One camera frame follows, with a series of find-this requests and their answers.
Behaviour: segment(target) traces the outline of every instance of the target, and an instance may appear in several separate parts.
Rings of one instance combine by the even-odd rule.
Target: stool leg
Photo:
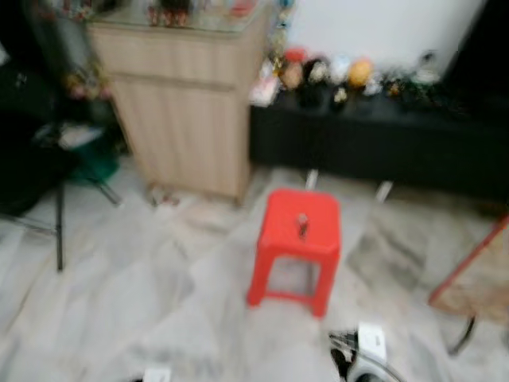
[[[260,305],[260,302],[262,302],[273,263],[274,257],[272,255],[267,255],[266,253],[260,255],[256,259],[251,287],[247,294],[247,303],[250,306],[258,306]]]
[[[337,263],[335,261],[334,263],[321,264],[320,277],[318,278],[317,289],[315,290],[312,304],[313,316],[317,318],[322,318],[327,314],[328,298],[334,286]]]

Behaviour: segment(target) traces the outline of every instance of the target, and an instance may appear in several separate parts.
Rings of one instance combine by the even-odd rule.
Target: wooden cabinet
[[[146,181],[242,200],[249,179],[248,95],[269,6],[235,32],[95,21],[89,30]]]

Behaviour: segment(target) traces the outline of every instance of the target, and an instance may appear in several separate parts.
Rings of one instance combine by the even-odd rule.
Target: red plastic stool
[[[279,256],[319,263],[314,296],[266,290],[270,269]],[[311,306],[324,317],[340,261],[340,206],[329,195],[279,189],[269,196],[247,303],[257,306],[264,297],[289,298]]]

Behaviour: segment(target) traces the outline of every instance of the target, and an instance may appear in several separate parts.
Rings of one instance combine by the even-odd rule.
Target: cabinet drawer
[[[110,74],[159,76],[233,86],[235,39],[91,28],[91,37]]]

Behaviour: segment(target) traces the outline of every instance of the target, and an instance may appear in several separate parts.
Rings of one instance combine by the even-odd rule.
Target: tile floor
[[[240,208],[178,193],[178,206],[154,210],[126,159],[111,181],[119,209],[67,186],[61,275],[52,237],[0,223],[0,381],[121,382],[154,365],[169,365],[175,382],[334,381],[326,334],[358,321],[384,328],[389,362],[408,382],[509,380],[503,328],[481,324],[450,358],[464,320],[425,305],[493,224],[463,199],[397,187],[379,205],[375,184],[321,176],[343,224],[327,317],[289,302],[247,309],[267,195],[303,185],[297,171],[261,169]],[[47,197],[30,216],[53,214]],[[301,287],[303,269],[280,264],[271,280]]]

